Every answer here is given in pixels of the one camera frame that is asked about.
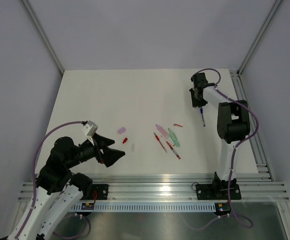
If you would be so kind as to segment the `blue grip gel pen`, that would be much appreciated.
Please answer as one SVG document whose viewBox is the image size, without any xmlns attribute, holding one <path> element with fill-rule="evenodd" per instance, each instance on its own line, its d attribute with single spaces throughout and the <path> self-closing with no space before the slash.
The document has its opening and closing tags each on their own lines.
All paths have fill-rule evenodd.
<svg viewBox="0 0 290 240">
<path fill-rule="evenodd" d="M 199 107 L 199 111 L 200 111 L 200 115 L 201 115 L 201 119 L 202 119 L 202 124 L 205 127 L 206 123 L 205 123 L 205 119 L 204 119 L 204 110 L 203 107 Z"/>
</svg>

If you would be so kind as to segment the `red grip gel pen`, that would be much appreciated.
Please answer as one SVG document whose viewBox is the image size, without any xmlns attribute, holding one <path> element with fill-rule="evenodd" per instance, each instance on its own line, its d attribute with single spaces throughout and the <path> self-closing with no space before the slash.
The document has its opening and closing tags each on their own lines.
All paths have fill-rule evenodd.
<svg viewBox="0 0 290 240">
<path fill-rule="evenodd" d="M 162 147 L 162 149 L 164 150 L 164 152 L 167 154 L 167 149 L 162 144 L 162 142 L 161 142 L 160 138 L 158 137 L 158 135 L 155 132 L 153 134 L 154 134 L 156 140 L 158 141 L 158 143 L 160 144 L 160 146 Z"/>
</svg>

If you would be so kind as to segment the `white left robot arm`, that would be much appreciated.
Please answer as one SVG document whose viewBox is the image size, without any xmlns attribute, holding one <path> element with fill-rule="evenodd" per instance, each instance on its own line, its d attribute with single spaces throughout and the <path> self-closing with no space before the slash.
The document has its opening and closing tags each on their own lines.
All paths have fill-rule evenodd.
<svg viewBox="0 0 290 240">
<path fill-rule="evenodd" d="M 83 173 L 71 168 L 95 158 L 107 168 L 125 156 L 112 149 L 114 140 L 95 134 L 92 140 L 75 145 L 67 136 L 57 139 L 45 166 L 34 177 L 32 203 L 7 240 L 48 240 L 67 212 L 79 200 L 106 200 L 108 185 L 93 185 Z"/>
</svg>

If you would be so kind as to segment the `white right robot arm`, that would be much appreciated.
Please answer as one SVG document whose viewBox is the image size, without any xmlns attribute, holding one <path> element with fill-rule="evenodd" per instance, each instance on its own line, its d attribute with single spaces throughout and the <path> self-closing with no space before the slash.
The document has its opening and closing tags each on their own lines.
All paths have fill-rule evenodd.
<svg viewBox="0 0 290 240">
<path fill-rule="evenodd" d="M 205 73 L 196 72 L 191 77 L 191 102 L 193 108 L 202 108 L 207 104 L 217 110 L 216 130 L 221 139 L 219 166 L 214 173 L 212 193 L 217 198 L 224 198 L 230 187 L 236 184 L 235 170 L 240 144 L 251 131 L 248 103 L 245 100 L 232 100 L 220 93 L 216 83 L 209 83 Z"/>
</svg>

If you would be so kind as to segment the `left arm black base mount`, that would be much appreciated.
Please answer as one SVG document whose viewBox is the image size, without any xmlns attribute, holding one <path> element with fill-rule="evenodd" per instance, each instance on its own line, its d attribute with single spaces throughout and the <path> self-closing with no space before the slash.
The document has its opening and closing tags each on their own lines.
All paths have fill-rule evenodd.
<svg viewBox="0 0 290 240">
<path fill-rule="evenodd" d="M 92 186 L 88 186 L 87 189 L 83 191 L 83 197 L 81 200 L 107 200 L 108 192 L 108 184 L 93 184 Z"/>
</svg>

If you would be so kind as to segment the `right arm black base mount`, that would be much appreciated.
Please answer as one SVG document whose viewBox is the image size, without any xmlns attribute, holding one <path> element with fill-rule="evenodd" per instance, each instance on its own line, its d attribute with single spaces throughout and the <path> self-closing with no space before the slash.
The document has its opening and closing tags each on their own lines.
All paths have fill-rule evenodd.
<svg viewBox="0 0 290 240">
<path fill-rule="evenodd" d="M 221 186 L 220 189 L 214 189 L 212 184 L 194 183 L 193 189 L 198 200 L 241 200 L 242 195 L 238 184 L 231 185 L 228 192 L 228 186 Z"/>
</svg>

